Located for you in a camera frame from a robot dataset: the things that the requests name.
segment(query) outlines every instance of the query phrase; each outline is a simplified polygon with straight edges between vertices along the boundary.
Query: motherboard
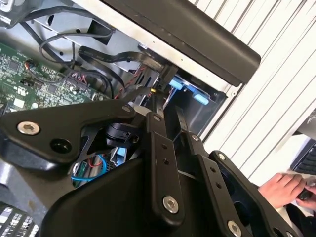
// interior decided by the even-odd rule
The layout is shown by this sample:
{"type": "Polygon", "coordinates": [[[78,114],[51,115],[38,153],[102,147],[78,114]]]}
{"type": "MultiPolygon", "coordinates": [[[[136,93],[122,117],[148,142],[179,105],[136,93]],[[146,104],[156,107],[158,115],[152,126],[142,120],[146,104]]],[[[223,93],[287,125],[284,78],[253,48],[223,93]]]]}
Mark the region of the motherboard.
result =
{"type": "Polygon", "coordinates": [[[38,62],[32,72],[46,81],[56,83],[40,82],[25,68],[27,60],[30,58],[26,55],[0,43],[0,115],[105,98],[102,93],[76,77],[57,83],[65,75],[38,62]]]}

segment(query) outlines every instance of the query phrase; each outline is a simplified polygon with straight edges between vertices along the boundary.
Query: person's hand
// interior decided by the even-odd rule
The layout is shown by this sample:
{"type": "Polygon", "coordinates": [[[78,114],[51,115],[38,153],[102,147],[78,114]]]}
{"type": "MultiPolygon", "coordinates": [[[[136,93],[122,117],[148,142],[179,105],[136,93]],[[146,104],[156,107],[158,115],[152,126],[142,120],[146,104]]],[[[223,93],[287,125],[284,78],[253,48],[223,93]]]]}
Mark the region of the person's hand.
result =
{"type": "Polygon", "coordinates": [[[258,191],[275,209],[293,202],[306,185],[299,174],[276,174],[258,191]]]}
{"type": "Polygon", "coordinates": [[[308,191],[311,191],[314,195],[312,195],[312,197],[306,201],[301,201],[297,198],[296,202],[299,206],[305,207],[316,212],[316,186],[305,186],[305,188],[308,191]]]}

